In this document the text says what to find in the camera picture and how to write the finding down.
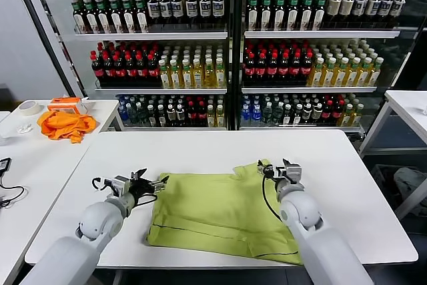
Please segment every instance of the white wall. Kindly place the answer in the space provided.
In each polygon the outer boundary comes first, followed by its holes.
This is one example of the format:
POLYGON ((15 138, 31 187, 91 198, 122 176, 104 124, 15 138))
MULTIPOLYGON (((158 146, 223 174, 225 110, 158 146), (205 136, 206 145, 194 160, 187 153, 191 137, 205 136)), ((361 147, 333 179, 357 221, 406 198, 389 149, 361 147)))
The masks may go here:
POLYGON ((66 94, 23 0, 0 0, 0 7, 0 89, 17 101, 66 94))

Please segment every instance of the orange box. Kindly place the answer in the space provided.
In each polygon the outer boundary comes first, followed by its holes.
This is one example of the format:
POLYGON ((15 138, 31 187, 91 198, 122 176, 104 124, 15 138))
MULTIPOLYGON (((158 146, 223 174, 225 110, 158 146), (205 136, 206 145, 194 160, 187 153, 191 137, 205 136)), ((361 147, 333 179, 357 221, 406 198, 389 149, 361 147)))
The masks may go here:
POLYGON ((78 97, 53 98, 47 106, 47 109, 60 110, 65 113, 77 113, 79 115, 87 113, 87 108, 82 104, 81 99, 78 97))

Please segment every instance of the green cloth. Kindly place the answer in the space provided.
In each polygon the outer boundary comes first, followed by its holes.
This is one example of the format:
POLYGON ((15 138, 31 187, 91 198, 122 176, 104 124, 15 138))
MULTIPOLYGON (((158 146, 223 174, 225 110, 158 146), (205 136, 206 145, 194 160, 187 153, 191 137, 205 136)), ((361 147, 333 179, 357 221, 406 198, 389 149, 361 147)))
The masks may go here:
MULTIPOLYGON (((264 202, 257 163, 234 172, 161 174, 169 180, 154 203, 149 244, 302 264, 291 232, 264 202)), ((271 180, 266 196, 278 212, 271 180)))

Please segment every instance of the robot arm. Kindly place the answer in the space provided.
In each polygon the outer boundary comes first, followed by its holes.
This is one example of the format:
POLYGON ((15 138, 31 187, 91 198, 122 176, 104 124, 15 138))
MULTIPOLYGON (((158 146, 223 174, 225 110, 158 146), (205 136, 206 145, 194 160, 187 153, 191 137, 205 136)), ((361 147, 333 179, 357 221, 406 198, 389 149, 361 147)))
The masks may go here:
POLYGON ((274 177, 272 165, 264 166, 258 162, 264 177, 276 182, 279 217, 298 243, 300 256, 313 283, 373 284, 351 247, 322 217, 315 200, 304 191, 300 183, 301 167, 286 160, 284 165, 276 168, 278 176, 274 177))
POLYGON ((119 233, 124 219, 137 206, 138 200, 142 196, 154 196, 165 188, 168 177, 151 182, 141 178, 145 171, 132 173, 130 180, 121 176, 112 180, 95 178, 93 181, 111 188, 113 197, 86 208, 76 230, 77 237, 63 237, 53 243, 21 285, 85 284, 95 270, 102 251, 119 233))

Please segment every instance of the beverage bottle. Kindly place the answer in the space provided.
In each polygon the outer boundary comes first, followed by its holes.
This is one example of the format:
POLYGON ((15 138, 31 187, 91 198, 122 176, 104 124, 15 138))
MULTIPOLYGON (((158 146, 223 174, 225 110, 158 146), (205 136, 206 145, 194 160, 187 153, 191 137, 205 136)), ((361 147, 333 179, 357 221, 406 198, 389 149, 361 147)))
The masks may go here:
POLYGON ((328 100, 326 102, 326 105, 323 108, 322 114, 320 115, 320 122, 321 123, 330 123, 330 117, 332 113, 332 104, 334 102, 332 100, 328 100))
POLYGON ((264 78, 264 74, 266 73, 266 66, 267 66, 266 54, 260 53, 260 58, 256 62, 256 68, 255 68, 256 79, 258 81, 261 81, 264 78))
POLYGON ((326 9, 326 19, 328 21, 336 21, 338 11, 340 10, 342 0, 329 0, 328 1, 328 8, 326 9))
POLYGON ((317 5, 313 10, 313 28, 312 30, 319 30, 322 26, 323 17, 325 15, 326 0, 317 0, 317 5))
POLYGON ((260 27, 262 31, 268 30, 270 26, 270 15, 272 12, 272 0, 262 0, 260 6, 260 27))
POLYGON ((320 77, 320 87, 331 87, 332 76, 334 75, 336 59, 330 58, 328 64, 322 70, 322 76, 320 77))
POLYGON ((310 51, 307 53, 307 56, 305 56, 304 60, 301 62, 301 80, 304 82, 307 81, 307 78, 312 70, 312 57, 313 53, 310 51))
POLYGON ((126 23, 123 16, 123 12, 120 8, 120 4, 117 0, 109 0, 109 6, 111 7, 110 14, 111 20, 113 21, 116 33, 125 33, 126 23))
POLYGON ((285 17, 285 0, 276 0, 274 6, 274 30, 282 30, 283 19, 285 17))
POLYGON ((300 77, 300 52, 296 52, 289 68, 289 80, 297 81, 300 77))
POLYGON ((248 31, 256 29, 257 16, 258 16, 258 0, 249 0, 248 7, 248 31))
POLYGON ((352 112, 348 124, 350 127, 357 127, 360 124, 360 118, 362 118, 362 109, 364 108, 362 103, 358 103, 356 110, 352 112))
POLYGON ((312 15, 312 3, 313 0, 304 0, 304 4, 301 6, 300 19, 301 25, 300 30, 308 30, 310 25, 310 17, 312 15))
POLYGON ((286 18, 286 30, 295 30, 296 18, 298 16, 298 0, 290 0, 286 12, 288 13, 286 18))
POLYGON ((292 114, 292 125, 298 126, 301 121, 301 115, 302 115, 302 104, 297 103, 296 108, 294 110, 294 113, 292 114))
POLYGON ((272 126, 279 126, 280 121, 282 120, 283 112, 284 112, 283 105, 284 105, 283 102, 279 101, 277 106, 275 106, 275 108, 273 109, 272 126))
POLYGON ((278 54, 273 53, 272 58, 268 62, 267 79, 275 80, 277 71, 278 71, 278 54))
POLYGON ((261 117, 261 126, 262 127, 269 127, 271 120, 272 120, 272 103, 269 101, 267 102, 265 108, 262 110, 262 117, 261 117))

